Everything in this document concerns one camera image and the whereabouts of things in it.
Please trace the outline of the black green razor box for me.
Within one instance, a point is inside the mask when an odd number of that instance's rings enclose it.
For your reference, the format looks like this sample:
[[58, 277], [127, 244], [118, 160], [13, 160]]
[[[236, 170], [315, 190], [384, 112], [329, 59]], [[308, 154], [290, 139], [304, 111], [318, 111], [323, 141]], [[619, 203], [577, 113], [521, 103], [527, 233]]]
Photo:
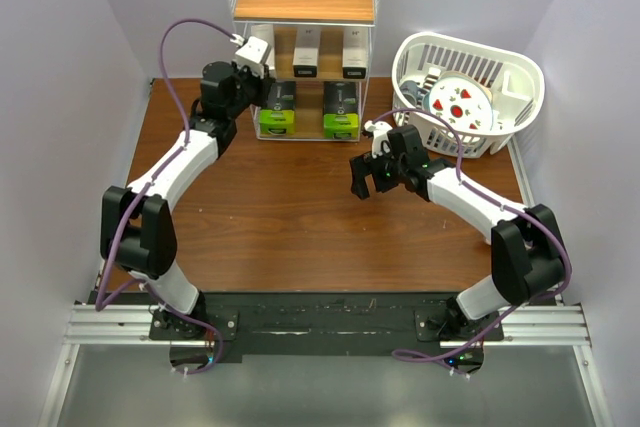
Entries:
[[323, 132], [332, 140], [354, 140], [359, 129], [358, 86], [355, 82], [323, 84]]
[[269, 92], [265, 108], [260, 109], [260, 134], [287, 136], [295, 133], [296, 83], [275, 82]]

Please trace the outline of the watermelon pattern plate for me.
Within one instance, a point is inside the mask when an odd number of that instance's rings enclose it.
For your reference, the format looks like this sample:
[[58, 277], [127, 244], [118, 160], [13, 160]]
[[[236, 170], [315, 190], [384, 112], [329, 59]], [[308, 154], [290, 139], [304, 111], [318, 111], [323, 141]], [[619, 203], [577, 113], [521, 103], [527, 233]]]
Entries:
[[494, 125], [492, 94], [461, 73], [442, 74], [426, 94], [423, 108], [458, 130], [489, 131]]

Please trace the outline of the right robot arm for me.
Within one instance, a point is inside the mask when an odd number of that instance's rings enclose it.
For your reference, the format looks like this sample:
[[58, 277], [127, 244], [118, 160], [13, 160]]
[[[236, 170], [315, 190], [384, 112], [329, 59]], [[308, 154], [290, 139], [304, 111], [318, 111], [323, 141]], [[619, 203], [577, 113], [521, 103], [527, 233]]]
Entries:
[[550, 208], [511, 202], [471, 180], [456, 164], [430, 158], [412, 125], [369, 121], [364, 133], [372, 144], [350, 161], [354, 195], [366, 199], [371, 189], [384, 193], [404, 186], [455, 213], [491, 247], [490, 274], [447, 302], [444, 327], [452, 337], [469, 339], [481, 319], [566, 283], [569, 262]]

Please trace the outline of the white plastic dish basket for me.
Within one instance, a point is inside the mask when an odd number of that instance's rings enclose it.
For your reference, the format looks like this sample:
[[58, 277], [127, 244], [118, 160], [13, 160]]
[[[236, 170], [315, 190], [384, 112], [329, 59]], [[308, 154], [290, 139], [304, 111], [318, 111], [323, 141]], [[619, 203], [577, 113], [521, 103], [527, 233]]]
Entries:
[[[453, 127], [429, 111], [410, 106], [400, 85], [417, 82], [429, 92], [446, 72], [471, 77], [492, 94], [495, 114], [489, 131]], [[398, 49], [392, 67], [393, 119], [398, 126], [416, 126], [423, 144], [431, 151], [456, 155], [459, 137], [463, 156], [478, 158], [494, 154], [517, 132], [528, 127], [542, 107], [545, 83], [539, 66], [528, 57], [433, 32], [409, 36]]]

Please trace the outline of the aluminium frame rail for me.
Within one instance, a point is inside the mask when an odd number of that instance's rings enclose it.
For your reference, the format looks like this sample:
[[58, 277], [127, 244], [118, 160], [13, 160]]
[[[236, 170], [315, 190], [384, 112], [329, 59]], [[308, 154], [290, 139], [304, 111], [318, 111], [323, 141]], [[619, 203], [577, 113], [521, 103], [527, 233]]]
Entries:
[[[405, 296], [489, 268], [481, 236], [397, 188], [350, 193], [357, 143], [237, 141], [177, 209], [179, 258], [203, 288]], [[607, 426], [578, 306], [523, 308], [470, 379], [389, 355], [251, 355], [184, 376], [148, 337], [141, 297], [77, 307], [44, 426]]]

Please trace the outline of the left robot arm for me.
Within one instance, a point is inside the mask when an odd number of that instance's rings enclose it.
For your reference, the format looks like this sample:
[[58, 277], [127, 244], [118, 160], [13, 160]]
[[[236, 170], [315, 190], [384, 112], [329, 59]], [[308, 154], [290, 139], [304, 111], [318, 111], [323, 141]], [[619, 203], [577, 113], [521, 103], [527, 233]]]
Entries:
[[229, 148], [236, 120], [251, 106], [266, 104], [274, 79], [268, 64], [216, 61], [202, 70], [200, 95], [185, 111], [186, 126], [175, 144], [143, 176], [126, 187], [109, 187], [101, 207], [103, 273], [113, 267], [154, 296], [160, 324], [185, 339], [211, 331], [203, 293], [177, 263], [172, 213], [197, 179]]

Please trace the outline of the narrow silver razor box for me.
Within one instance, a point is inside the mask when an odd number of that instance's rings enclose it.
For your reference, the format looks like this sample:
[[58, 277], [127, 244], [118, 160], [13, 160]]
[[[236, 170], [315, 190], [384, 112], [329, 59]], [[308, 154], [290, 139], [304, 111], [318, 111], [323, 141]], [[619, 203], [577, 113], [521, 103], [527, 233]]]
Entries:
[[364, 79], [369, 60], [369, 29], [344, 27], [342, 41], [342, 74], [344, 79]]

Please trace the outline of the silver box with H logo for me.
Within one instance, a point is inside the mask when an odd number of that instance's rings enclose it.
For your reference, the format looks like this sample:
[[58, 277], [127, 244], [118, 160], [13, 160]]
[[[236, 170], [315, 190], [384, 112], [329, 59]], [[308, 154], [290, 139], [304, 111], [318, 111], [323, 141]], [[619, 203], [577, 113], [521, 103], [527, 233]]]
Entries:
[[317, 77], [320, 43], [320, 27], [299, 26], [297, 28], [292, 61], [295, 77]]

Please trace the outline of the small silver box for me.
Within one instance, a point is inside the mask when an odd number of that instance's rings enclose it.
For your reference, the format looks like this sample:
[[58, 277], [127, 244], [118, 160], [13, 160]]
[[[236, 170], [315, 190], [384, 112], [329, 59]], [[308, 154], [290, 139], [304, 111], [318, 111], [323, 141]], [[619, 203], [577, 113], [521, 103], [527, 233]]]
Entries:
[[254, 24], [251, 26], [251, 35], [264, 40], [269, 45], [267, 65], [270, 71], [275, 71], [275, 35], [272, 24]]

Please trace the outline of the grey item in basket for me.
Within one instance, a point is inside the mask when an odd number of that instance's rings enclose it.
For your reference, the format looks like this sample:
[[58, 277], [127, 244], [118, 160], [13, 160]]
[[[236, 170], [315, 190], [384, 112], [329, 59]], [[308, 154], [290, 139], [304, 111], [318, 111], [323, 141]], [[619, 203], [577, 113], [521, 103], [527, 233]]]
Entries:
[[400, 85], [400, 91], [411, 107], [423, 109], [423, 101], [427, 96], [426, 91], [413, 80], [406, 80]]

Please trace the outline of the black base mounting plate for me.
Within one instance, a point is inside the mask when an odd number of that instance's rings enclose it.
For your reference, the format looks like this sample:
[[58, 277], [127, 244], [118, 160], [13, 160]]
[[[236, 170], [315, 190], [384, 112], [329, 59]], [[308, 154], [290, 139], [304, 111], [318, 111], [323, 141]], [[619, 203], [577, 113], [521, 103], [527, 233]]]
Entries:
[[171, 367], [185, 375], [247, 356], [392, 357], [472, 374], [489, 341], [524, 308], [466, 320], [445, 293], [208, 292], [191, 314], [176, 314], [149, 293], [125, 292], [103, 308], [141, 307], [153, 342], [168, 341]]

